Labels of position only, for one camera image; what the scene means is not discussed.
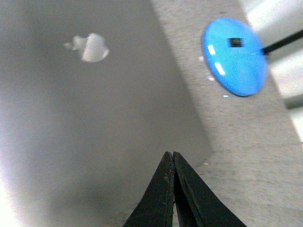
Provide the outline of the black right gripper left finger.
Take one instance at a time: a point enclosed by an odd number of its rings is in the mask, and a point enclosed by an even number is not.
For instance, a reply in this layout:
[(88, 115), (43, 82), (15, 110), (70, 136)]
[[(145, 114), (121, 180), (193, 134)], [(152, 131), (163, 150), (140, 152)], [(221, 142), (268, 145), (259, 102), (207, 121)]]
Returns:
[(171, 227), (173, 223), (175, 164), (165, 152), (142, 199), (125, 227)]

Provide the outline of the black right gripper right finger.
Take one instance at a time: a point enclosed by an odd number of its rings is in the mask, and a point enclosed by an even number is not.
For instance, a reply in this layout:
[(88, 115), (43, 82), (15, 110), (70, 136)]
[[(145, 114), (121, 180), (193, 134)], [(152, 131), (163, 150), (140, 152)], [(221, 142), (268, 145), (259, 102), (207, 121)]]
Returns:
[(175, 203), (181, 227), (246, 226), (213, 193), (192, 166), (178, 153), (175, 163)]

